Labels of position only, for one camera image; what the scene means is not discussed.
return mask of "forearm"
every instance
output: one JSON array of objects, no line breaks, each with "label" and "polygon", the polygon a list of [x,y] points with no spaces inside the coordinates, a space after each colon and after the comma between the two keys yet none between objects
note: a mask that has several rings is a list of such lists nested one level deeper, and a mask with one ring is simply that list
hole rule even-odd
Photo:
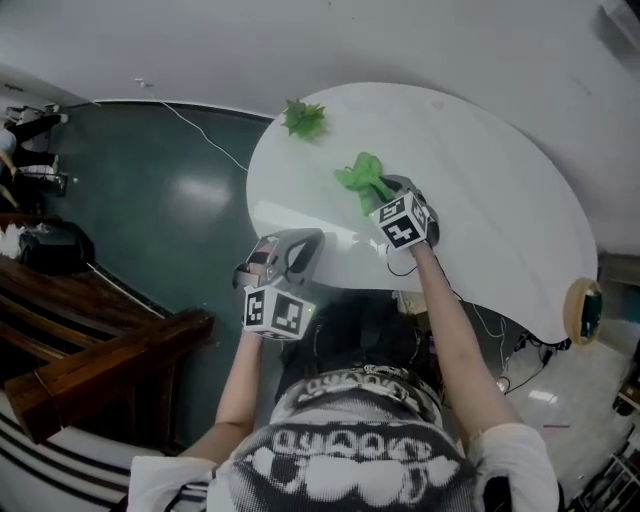
[{"label": "forearm", "polygon": [[500,392],[475,332],[435,255],[426,244],[412,248],[424,291],[438,362],[447,395],[462,427],[479,431],[520,418]]},{"label": "forearm", "polygon": [[2,160],[4,164],[9,168],[12,175],[15,175],[15,173],[18,172],[18,168],[15,166],[13,160],[6,151],[0,151],[0,160]]},{"label": "forearm", "polygon": [[262,338],[244,331],[218,404],[216,423],[233,423],[247,426],[249,430],[253,429],[260,384],[261,355]]},{"label": "forearm", "polygon": [[9,192],[9,189],[4,185],[0,185],[0,195],[2,195],[2,197],[9,201],[16,210],[20,208],[18,201],[15,200],[13,194],[11,194],[11,192]]},{"label": "forearm", "polygon": [[243,332],[225,384],[216,422],[183,457],[222,464],[253,430],[260,382],[262,339]]}]

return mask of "green floor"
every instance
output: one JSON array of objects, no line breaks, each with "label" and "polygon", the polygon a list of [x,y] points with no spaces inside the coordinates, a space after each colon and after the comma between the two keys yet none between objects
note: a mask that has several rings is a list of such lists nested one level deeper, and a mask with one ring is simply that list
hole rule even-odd
[{"label": "green floor", "polygon": [[[189,443],[213,421],[240,334],[231,276],[256,241],[246,172],[163,106],[87,105],[70,113],[51,143],[70,175],[67,195],[49,211],[80,225],[97,261],[138,292],[172,312],[201,306],[216,315],[218,346],[189,356],[181,387],[178,437]],[[181,113],[246,167],[268,124]]]}]

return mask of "green plant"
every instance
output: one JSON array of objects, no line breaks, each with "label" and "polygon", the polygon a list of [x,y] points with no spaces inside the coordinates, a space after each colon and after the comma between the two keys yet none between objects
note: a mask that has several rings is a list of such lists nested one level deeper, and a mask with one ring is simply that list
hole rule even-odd
[{"label": "green plant", "polygon": [[324,107],[307,105],[300,100],[287,100],[282,126],[289,129],[289,135],[297,134],[301,139],[309,140],[325,131]]}]

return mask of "white table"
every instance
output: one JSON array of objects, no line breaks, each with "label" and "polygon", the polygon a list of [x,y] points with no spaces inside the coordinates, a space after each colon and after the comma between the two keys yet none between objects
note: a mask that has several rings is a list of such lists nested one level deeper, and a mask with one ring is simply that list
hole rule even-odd
[{"label": "white table", "polygon": [[[453,289],[547,343],[567,337],[562,308],[578,277],[595,279],[596,245],[569,185],[516,129],[466,101],[419,87],[349,84],[312,94],[329,132],[289,136],[279,116],[251,159],[249,214],[259,236],[321,228],[327,243],[314,281],[340,288],[419,291],[417,272],[392,275],[386,243],[335,169],[361,151],[385,174],[413,180],[440,217],[435,252]],[[408,252],[389,251],[394,272]]]}]

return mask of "white wall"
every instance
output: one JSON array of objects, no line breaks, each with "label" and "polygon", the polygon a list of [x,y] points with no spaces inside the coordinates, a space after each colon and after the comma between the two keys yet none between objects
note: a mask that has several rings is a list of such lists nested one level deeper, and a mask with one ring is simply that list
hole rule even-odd
[{"label": "white wall", "polygon": [[346,82],[433,87],[529,135],[599,244],[637,253],[640,86],[602,30],[597,0],[21,0],[0,3],[0,61],[90,99],[142,98],[142,77],[266,114]]}]

